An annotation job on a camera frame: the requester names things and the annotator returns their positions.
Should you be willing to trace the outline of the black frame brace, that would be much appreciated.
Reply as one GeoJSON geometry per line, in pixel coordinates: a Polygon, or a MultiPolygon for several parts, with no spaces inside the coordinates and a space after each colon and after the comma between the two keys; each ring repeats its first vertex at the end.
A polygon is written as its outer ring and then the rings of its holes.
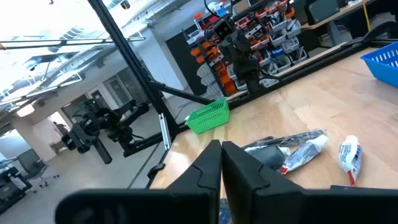
{"type": "Polygon", "coordinates": [[[150,86],[155,88],[156,90],[169,93],[174,96],[178,96],[180,98],[184,98],[186,100],[190,100],[202,105],[209,105],[210,103],[215,102],[214,100],[210,100],[201,96],[194,95],[193,93],[188,93],[182,90],[178,90],[172,87],[167,86],[164,83],[157,82],[157,81],[150,81],[150,86]]]}

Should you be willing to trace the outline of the black table edge rail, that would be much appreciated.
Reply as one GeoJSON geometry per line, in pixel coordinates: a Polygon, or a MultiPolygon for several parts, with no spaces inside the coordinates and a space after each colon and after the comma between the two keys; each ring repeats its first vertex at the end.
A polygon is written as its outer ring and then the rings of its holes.
{"type": "Polygon", "coordinates": [[[267,87],[254,94],[246,93],[245,95],[237,96],[229,100],[229,109],[233,110],[237,107],[240,107],[362,50],[370,47],[381,47],[391,44],[395,41],[395,39],[380,39],[378,36],[394,29],[398,30],[398,22],[384,22],[369,31],[364,37],[358,37],[349,42],[342,43],[323,52],[322,54],[317,55],[316,57],[310,58],[301,64],[292,67],[290,71],[286,70],[285,73],[281,75],[280,82],[276,83],[275,85],[267,87]]]}

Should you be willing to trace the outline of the grey office chair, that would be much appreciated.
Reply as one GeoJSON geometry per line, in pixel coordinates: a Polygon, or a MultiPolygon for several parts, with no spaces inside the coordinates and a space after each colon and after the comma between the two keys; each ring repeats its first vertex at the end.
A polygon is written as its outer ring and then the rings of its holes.
{"type": "Polygon", "coordinates": [[[29,149],[17,156],[17,161],[22,166],[25,180],[39,180],[38,186],[42,189],[49,186],[49,180],[60,178],[59,174],[45,175],[49,165],[38,154],[29,149]]]}

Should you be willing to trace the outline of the silver metal bracket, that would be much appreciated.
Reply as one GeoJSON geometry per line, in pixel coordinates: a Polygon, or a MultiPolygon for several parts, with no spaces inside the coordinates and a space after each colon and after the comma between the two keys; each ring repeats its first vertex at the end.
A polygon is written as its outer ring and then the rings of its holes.
{"type": "Polygon", "coordinates": [[[159,122],[165,150],[169,150],[171,147],[171,137],[169,133],[169,128],[167,126],[167,120],[163,113],[159,114],[159,122]]]}

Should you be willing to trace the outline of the wooden desk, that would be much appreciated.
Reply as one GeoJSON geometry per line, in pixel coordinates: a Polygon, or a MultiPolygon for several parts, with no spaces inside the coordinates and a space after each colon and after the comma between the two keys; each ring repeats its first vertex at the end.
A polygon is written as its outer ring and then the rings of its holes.
{"type": "Polygon", "coordinates": [[[354,0],[353,3],[348,4],[345,7],[339,8],[339,11],[336,14],[331,15],[325,19],[322,19],[316,22],[314,25],[309,25],[308,23],[301,25],[301,31],[304,32],[307,30],[315,30],[323,25],[326,25],[327,33],[332,46],[339,45],[342,43],[342,40],[340,37],[340,32],[338,30],[338,27],[335,24],[335,21],[343,16],[351,14],[352,12],[360,8],[363,8],[364,11],[366,11],[366,5],[374,1],[375,0],[354,0]]]}

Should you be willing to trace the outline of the blue plastic basket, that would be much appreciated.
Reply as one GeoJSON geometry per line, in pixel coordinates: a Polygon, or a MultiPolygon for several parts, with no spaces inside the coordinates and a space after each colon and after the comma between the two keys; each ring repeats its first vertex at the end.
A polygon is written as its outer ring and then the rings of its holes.
{"type": "Polygon", "coordinates": [[[398,42],[363,55],[361,59],[376,79],[398,88],[398,42]]]}

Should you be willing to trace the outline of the person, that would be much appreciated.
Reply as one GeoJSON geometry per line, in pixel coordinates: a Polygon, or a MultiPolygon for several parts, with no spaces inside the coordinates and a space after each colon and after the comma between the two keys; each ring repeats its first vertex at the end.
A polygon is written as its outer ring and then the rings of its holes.
{"type": "Polygon", "coordinates": [[[66,126],[64,124],[60,124],[57,122],[53,122],[53,124],[57,127],[57,129],[60,131],[60,133],[64,136],[66,134],[68,134],[69,130],[66,128],[66,126]]]}

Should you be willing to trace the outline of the green plastic basket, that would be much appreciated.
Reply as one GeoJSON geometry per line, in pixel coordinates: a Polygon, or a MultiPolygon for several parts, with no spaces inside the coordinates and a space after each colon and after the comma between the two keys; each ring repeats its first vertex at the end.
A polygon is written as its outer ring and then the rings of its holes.
{"type": "Polygon", "coordinates": [[[220,98],[191,113],[185,124],[195,133],[200,134],[229,121],[227,97],[220,98]]]}

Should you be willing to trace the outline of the orange grey parts bin rack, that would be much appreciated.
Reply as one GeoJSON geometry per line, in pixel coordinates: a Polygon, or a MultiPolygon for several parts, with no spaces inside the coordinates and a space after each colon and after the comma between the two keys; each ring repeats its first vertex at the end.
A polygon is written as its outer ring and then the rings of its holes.
{"type": "Polygon", "coordinates": [[[185,34],[190,53],[201,65],[198,76],[207,94],[220,91],[224,96],[247,90],[244,80],[234,74],[233,64],[218,50],[220,41],[213,32],[219,20],[229,20],[250,41],[253,57],[259,62],[259,83],[267,88],[281,80],[281,73],[308,59],[299,41],[301,24],[289,0],[248,0],[249,6],[234,9],[243,0],[205,3],[205,12],[194,17],[197,29],[185,34]]]}

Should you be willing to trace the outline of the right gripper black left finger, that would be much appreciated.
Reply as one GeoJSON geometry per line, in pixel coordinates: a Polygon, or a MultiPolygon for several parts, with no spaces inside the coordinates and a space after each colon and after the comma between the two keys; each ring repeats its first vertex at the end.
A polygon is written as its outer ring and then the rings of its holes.
{"type": "Polygon", "coordinates": [[[165,189],[86,189],[57,205],[56,224],[218,224],[222,148],[212,140],[165,189]]]}

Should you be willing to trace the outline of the black frame post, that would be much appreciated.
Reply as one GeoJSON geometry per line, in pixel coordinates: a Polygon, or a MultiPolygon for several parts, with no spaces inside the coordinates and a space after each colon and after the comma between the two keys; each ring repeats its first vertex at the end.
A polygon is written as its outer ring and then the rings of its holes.
{"type": "Polygon", "coordinates": [[[176,123],[171,112],[162,100],[159,91],[151,87],[149,77],[144,73],[144,69],[141,67],[138,58],[127,40],[124,38],[123,33],[114,21],[107,7],[104,5],[102,0],[88,0],[88,2],[97,14],[107,33],[111,36],[115,46],[118,48],[128,67],[133,71],[133,74],[139,81],[140,86],[143,87],[144,93],[148,99],[150,99],[156,112],[158,112],[158,114],[164,114],[170,135],[176,136],[178,134],[179,125],[176,123]]]}

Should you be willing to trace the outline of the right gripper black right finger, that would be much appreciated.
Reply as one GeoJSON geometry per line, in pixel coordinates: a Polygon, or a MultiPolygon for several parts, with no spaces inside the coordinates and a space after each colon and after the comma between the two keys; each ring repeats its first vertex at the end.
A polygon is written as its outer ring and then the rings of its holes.
{"type": "Polygon", "coordinates": [[[398,190],[305,189],[231,141],[222,148],[234,224],[398,224],[398,190]]]}

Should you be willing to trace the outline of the dark blue toiletry tube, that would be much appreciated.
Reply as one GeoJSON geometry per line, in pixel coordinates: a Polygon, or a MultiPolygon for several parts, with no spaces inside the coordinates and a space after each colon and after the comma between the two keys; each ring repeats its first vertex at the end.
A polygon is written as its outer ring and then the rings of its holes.
{"type": "Polygon", "coordinates": [[[280,169],[285,161],[285,156],[278,146],[251,147],[245,151],[273,170],[280,169]]]}

